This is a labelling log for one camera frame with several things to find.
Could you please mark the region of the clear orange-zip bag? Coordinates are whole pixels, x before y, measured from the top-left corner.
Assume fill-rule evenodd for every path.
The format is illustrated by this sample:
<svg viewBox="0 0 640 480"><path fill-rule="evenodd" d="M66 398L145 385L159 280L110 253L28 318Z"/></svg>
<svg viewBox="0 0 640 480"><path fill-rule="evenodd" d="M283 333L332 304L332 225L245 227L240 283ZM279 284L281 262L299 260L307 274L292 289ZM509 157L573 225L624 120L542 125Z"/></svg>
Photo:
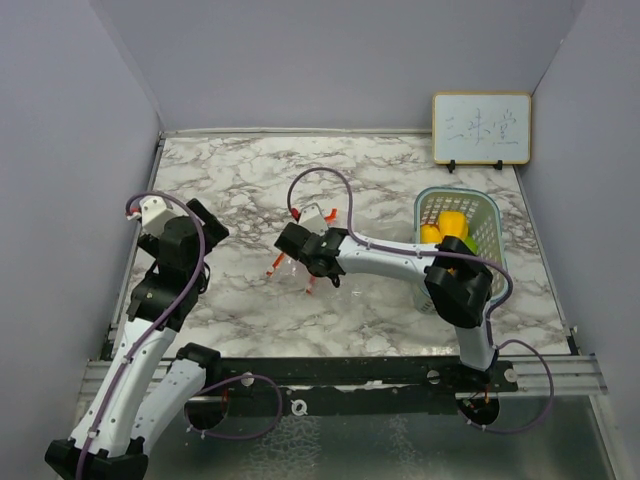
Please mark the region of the clear orange-zip bag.
<svg viewBox="0 0 640 480"><path fill-rule="evenodd" d="M295 223L300 209L294 209ZM326 211L322 210L322 212L328 228L346 227L347 216L344 209L331 208ZM266 275L272 283L292 288L295 292L300 292L309 298L321 300L324 304L336 304L338 307L343 308L346 306L352 308L357 301L369 300L371 295L378 289L380 283L373 276L355 274L342 277L341 286L335 288L329 279L312 276L302 263L284 253L278 255L266 271Z"/></svg>

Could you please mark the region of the pale green plastic basket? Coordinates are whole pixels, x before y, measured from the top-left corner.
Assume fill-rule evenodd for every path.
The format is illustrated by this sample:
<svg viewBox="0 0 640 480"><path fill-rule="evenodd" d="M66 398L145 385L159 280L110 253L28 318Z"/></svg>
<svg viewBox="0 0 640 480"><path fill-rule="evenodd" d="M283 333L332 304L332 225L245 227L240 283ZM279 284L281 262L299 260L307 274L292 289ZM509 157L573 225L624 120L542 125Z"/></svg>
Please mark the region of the pale green plastic basket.
<svg viewBox="0 0 640 480"><path fill-rule="evenodd" d="M424 225L437 228L441 236L440 216L452 218L458 212L466 219L464 243L473 254L507 270L502 240L501 214L497 204L486 194L471 189L431 187L423 190L414 202L414 233L421 239Z"/></svg>

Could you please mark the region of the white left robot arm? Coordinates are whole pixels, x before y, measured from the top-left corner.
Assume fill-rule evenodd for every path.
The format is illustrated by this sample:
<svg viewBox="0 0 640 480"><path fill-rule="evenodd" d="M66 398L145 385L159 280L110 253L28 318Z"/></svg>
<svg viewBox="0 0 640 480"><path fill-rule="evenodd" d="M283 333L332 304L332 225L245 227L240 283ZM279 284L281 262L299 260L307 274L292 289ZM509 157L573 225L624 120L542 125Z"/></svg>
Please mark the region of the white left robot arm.
<svg viewBox="0 0 640 480"><path fill-rule="evenodd" d="M165 352L209 285L205 257L229 231L197 199L182 203L144 192L128 200L138 221L138 246L152 267L131 293L114 359L98 392L72 433L54 440L46 463L62 479L141 479L159 436L190 395L220 385L218 352L191 345L150 392Z"/></svg>

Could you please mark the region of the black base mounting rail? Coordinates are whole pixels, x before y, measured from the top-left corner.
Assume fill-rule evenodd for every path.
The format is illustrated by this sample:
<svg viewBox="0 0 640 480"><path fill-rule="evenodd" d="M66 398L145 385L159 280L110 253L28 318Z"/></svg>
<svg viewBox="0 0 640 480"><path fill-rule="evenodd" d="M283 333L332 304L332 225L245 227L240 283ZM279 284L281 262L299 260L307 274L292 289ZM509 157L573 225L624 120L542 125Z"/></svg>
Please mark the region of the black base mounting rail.
<svg viewBox="0 0 640 480"><path fill-rule="evenodd" d="M220 357L204 386L177 414L212 438L259 438L286 416L444 413L469 409L491 424L499 411L492 394L514 392L500 360L479 372L455 357Z"/></svg>

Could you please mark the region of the green toy apple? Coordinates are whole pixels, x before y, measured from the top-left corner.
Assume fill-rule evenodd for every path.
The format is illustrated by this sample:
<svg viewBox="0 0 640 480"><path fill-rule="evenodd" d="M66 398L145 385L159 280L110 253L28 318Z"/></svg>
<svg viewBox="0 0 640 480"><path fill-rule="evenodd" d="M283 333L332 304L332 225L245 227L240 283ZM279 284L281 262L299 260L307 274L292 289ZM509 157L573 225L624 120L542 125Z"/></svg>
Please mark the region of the green toy apple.
<svg viewBox="0 0 640 480"><path fill-rule="evenodd" d="M475 240L471 237L471 236L467 236L464 239L464 244L466 245L466 247L474 254L477 255L478 254L478 246L475 242Z"/></svg>

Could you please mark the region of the orange-yellow toy bell pepper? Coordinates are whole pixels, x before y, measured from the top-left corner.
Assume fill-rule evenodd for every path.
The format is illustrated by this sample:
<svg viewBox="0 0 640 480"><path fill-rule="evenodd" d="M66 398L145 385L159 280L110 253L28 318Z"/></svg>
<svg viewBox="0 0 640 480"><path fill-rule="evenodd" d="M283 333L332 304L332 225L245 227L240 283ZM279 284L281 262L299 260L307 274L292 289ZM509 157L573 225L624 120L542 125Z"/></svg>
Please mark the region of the orange-yellow toy bell pepper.
<svg viewBox="0 0 640 480"><path fill-rule="evenodd" d="M441 241L442 235L436 225L424 224L420 227L421 244L439 244Z"/></svg>

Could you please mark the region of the yellow toy bell pepper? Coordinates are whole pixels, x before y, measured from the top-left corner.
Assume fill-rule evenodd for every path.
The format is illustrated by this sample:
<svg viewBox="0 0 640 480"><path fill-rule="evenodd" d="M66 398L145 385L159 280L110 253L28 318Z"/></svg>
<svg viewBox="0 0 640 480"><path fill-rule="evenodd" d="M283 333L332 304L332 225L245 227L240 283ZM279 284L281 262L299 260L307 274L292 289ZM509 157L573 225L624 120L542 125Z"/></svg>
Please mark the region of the yellow toy bell pepper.
<svg viewBox="0 0 640 480"><path fill-rule="evenodd" d="M469 236L467 218L459 211L442 211L437 226L442 237L453 236L465 240Z"/></svg>

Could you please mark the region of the small framed whiteboard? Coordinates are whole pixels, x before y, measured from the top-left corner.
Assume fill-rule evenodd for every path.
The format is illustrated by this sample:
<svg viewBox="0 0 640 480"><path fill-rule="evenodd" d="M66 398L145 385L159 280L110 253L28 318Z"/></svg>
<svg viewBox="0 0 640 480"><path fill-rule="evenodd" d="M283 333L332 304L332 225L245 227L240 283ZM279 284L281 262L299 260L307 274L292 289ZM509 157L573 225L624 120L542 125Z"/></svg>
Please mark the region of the small framed whiteboard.
<svg viewBox="0 0 640 480"><path fill-rule="evenodd" d="M524 165L531 158L532 97L524 92L439 92L432 100L432 155L458 166Z"/></svg>

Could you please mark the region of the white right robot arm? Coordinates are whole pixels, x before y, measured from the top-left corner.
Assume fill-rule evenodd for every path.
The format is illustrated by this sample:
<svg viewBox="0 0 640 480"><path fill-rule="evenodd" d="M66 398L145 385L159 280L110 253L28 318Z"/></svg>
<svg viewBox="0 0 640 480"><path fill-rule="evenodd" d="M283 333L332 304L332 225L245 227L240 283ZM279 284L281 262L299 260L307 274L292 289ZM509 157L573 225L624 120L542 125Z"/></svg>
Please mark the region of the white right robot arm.
<svg viewBox="0 0 640 480"><path fill-rule="evenodd" d="M377 244L358 241L342 228L319 235L290 222L275 247L312 276L329 279L334 287L347 274L370 274L425 287L439 317L455 328L461 383L481 391L494 381L497 353L486 321L493 275L462 240L446 236L436 244Z"/></svg>

